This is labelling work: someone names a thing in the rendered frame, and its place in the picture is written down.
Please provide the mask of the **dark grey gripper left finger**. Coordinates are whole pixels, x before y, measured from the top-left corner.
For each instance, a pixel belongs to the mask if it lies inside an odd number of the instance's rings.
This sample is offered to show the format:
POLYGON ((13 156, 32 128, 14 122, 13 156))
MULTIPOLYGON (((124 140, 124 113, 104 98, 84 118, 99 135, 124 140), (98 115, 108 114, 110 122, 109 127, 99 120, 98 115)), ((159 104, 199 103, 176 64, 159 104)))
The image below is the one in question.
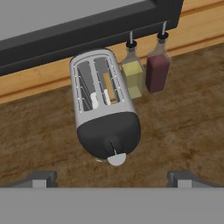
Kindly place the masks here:
POLYGON ((16 188, 51 188, 57 187, 57 172, 56 171, 34 171, 29 176, 17 180, 13 183, 0 185, 0 188, 16 187, 16 188))

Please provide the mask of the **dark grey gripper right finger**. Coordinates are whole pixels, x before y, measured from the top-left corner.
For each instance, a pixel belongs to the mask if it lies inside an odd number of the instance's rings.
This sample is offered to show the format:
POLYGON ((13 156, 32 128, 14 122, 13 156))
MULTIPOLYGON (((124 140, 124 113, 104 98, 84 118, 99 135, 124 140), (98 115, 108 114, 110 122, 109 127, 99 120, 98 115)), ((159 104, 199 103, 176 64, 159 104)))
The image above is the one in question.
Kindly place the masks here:
POLYGON ((221 187, 215 183, 198 178, 190 171, 168 171, 168 187, 176 188, 201 188, 201 187, 221 187))

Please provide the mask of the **grey toaster lever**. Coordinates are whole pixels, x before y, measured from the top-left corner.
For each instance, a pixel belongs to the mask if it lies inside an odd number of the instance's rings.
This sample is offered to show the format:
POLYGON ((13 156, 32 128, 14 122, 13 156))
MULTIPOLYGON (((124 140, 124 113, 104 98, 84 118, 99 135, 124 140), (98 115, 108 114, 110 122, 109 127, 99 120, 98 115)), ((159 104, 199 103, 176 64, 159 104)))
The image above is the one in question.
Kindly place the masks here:
POLYGON ((119 166, 125 162, 126 154, 125 153, 116 154, 114 156, 108 157, 107 160, 111 165, 119 166))

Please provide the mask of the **silver and black toaster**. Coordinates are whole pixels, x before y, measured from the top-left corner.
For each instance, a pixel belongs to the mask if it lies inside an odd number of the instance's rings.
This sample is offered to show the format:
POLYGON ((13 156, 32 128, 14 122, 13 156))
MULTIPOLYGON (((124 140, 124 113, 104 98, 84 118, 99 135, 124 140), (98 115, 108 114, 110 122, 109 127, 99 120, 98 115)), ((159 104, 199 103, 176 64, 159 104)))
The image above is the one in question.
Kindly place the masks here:
POLYGON ((116 56, 97 49, 70 61, 75 125, 83 148, 99 160, 125 153, 139 144, 140 121, 130 98, 116 56), (115 104, 108 105, 103 75, 109 74, 115 104))

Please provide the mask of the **bread slice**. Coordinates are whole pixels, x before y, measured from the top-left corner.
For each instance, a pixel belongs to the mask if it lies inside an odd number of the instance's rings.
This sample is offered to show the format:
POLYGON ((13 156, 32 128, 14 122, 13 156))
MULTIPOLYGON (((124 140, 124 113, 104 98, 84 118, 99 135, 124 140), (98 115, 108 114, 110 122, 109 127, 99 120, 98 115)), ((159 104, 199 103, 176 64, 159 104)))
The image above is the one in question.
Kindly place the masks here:
POLYGON ((105 73, 103 75, 103 79, 104 79, 105 86, 106 86, 105 95, 106 95, 106 99, 107 99, 107 104, 108 105, 115 104, 116 103, 116 96, 115 96, 115 92, 114 92, 114 89, 113 89, 112 84, 111 84, 111 80, 109 78, 109 74, 105 73))

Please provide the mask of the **dark red vinegar bottle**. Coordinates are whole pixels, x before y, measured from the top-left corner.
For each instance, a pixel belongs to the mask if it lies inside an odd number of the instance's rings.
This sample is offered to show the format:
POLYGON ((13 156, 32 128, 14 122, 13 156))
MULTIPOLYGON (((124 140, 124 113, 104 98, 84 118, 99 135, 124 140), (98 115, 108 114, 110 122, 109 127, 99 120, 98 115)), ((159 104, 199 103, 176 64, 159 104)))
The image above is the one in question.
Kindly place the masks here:
POLYGON ((162 31, 157 34, 157 44, 152 52, 147 55, 145 85, 150 94, 163 91, 172 63, 165 44, 169 34, 166 29, 167 22, 163 22, 162 31))

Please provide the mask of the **yellow oil bottle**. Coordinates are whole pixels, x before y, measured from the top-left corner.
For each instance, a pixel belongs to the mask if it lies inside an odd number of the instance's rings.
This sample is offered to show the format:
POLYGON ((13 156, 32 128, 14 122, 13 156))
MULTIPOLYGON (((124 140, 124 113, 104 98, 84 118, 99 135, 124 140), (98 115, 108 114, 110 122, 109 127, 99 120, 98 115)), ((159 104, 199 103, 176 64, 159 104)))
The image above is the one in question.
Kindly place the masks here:
POLYGON ((122 75, 125 80, 131 99, 136 99, 143 94, 144 68, 136 53, 137 42, 133 39, 133 31, 129 33, 126 42, 126 57, 121 62, 122 75))

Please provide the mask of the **black framed grey cupboard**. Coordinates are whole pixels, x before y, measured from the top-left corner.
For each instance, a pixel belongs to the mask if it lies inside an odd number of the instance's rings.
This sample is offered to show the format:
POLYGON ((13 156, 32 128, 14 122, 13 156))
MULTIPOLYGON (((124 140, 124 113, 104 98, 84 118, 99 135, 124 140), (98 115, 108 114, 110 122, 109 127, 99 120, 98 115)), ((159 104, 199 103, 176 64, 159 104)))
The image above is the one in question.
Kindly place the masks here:
POLYGON ((0 77, 178 26, 184 0, 140 0, 0 40, 0 77))

